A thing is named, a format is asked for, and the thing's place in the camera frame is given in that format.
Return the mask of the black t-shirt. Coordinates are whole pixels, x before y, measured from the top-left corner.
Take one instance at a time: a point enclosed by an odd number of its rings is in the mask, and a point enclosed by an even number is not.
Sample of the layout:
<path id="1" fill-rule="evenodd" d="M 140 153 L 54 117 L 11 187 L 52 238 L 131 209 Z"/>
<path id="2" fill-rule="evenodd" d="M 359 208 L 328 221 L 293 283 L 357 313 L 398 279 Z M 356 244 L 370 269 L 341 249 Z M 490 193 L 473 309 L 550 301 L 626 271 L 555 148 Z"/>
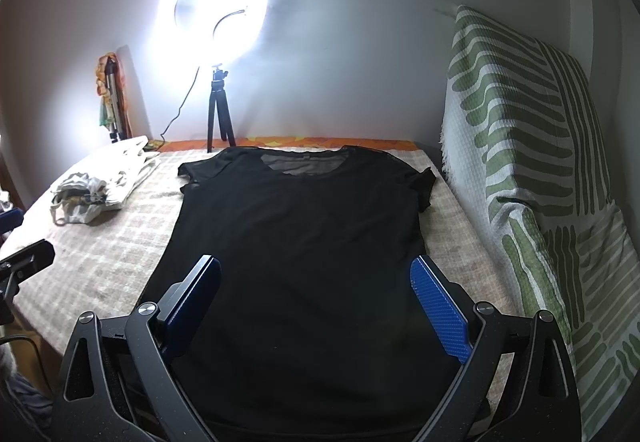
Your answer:
<path id="1" fill-rule="evenodd" d="M 232 147 L 186 163 L 180 214 L 142 293 L 162 297 L 203 255 L 218 292 L 178 381 L 216 433 L 413 433 L 457 372 L 410 285 L 435 182 L 362 147 Z"/>

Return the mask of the white tote bag pile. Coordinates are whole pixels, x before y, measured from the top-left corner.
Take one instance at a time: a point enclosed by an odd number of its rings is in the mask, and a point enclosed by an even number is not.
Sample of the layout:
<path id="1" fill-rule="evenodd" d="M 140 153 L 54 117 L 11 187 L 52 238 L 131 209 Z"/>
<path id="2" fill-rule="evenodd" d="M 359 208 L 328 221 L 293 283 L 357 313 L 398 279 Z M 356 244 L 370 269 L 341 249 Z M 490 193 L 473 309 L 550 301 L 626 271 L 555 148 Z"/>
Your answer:
<path id="1" fill-rule="evenodd" d="M 99 147 L 66 170 L 50 187 L 50 213 L 55 225 L 88 225 L 100 214 L 120 210 L 158 164 L 147 151 L 147 136 Z"/>

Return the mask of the orange patterned bed sheet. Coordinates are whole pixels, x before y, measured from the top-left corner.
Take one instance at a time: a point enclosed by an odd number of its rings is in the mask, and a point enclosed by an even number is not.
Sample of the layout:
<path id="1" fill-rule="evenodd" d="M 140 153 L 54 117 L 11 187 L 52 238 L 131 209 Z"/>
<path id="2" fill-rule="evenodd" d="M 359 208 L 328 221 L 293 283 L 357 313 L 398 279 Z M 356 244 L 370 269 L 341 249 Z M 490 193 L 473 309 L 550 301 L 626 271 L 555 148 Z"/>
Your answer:
<path id="1" fill-rule="evenodd" d="M 356 145 L 376 150 L 419 150 L 416 143 L 408 140 L 358 139 L 358 138 L 311 138 L 311 137 L 250 137 L 236 139 L 239 147 L 302 147 L 303 149 L 337 149 L 344 145 Z M 221 139 L 213 140 L 213 148 L 230 145 Z M 206 149 L 206 140 L 169 141 L 160 147 L 160 152 L 178 152 Z"/>

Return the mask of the green striped white pillow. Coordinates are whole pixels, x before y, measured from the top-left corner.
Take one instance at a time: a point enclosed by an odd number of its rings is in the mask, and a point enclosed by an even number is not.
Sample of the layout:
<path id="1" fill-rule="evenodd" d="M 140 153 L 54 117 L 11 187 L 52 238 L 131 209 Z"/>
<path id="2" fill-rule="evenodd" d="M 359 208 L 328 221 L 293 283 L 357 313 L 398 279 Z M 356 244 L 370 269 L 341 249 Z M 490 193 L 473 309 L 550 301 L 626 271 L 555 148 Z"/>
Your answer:
<path id="1" fill-rule="evenodd" d="M 558 321 L 592 440 L 639 372 L 639 255 L 579 62 L 458 7 L 442 157 L 516 311 Z"/>

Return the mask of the small black tripod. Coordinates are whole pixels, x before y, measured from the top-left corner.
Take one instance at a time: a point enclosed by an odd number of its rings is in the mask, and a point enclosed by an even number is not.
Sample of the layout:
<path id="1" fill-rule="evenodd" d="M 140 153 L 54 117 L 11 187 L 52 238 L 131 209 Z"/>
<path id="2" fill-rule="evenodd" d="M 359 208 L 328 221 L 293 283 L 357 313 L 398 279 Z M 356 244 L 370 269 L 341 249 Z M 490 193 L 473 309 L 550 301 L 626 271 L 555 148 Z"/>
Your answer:
<path id="1" fill-rule="evenodd" d="M 213 70 L 212 84 L 210 84 L 209 92 L 206 133 L 206 151 L 208 153 L 213 151 L 215 116 L 218 116 L 221 140 L 228 142 L 231 147 L 236 146 L 227 94 L 224 90 L 224 79 L 227 76 L 228 72 L 218 68 L 218 66 Z"/>

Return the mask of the black gooseneck phone holder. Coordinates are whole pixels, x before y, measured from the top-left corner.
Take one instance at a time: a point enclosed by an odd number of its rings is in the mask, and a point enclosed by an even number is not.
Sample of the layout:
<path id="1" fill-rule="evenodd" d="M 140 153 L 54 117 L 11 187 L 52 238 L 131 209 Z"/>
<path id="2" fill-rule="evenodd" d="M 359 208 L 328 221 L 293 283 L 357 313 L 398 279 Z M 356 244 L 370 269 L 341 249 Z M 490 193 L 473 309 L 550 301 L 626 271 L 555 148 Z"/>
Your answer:
<path id="1" fill-rule="evenodd" d="M 212 29 L 212 39 L 233 40 L 243 37 L 244 31 L 242 24 L 236 22 L 239 18 L 244 18 L 246 9 L 238 9 L 222 16 Z"/>

